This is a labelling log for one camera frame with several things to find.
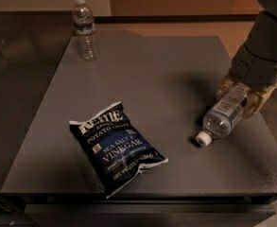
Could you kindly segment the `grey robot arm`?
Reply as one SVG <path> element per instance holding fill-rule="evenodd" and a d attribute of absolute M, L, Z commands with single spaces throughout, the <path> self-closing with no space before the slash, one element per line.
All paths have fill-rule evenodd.
<path fill-rule="evenodd" d="M 257 0 L 263 10 L 257 15 L 246 41 L 232 58 L 232 65 L 216 89 L 221 98 L 237 82 L 251 90 L 246 118 L 256 114 L 277 86 L 277 0 Z"/>

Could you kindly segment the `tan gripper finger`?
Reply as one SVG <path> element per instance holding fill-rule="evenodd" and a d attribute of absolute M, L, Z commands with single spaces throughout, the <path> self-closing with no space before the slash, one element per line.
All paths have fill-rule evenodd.
<path fill-rule="evenodd" d="M 243 100 L 243 118 L 251 118 L 257 114 L 274 90 L 274 86 L 269 86 L 261 91 L 246 87 L 246 97 Z"/>
<path fill-rule="evenodd" d="M 238 79 L 236 75 L 229 70 L 227 74 L 221 79 L 221 82 L 216 88 L 215 100 L 220 100 L 225 93 L 227 93 L 231 87 L 237 84 Z"/>

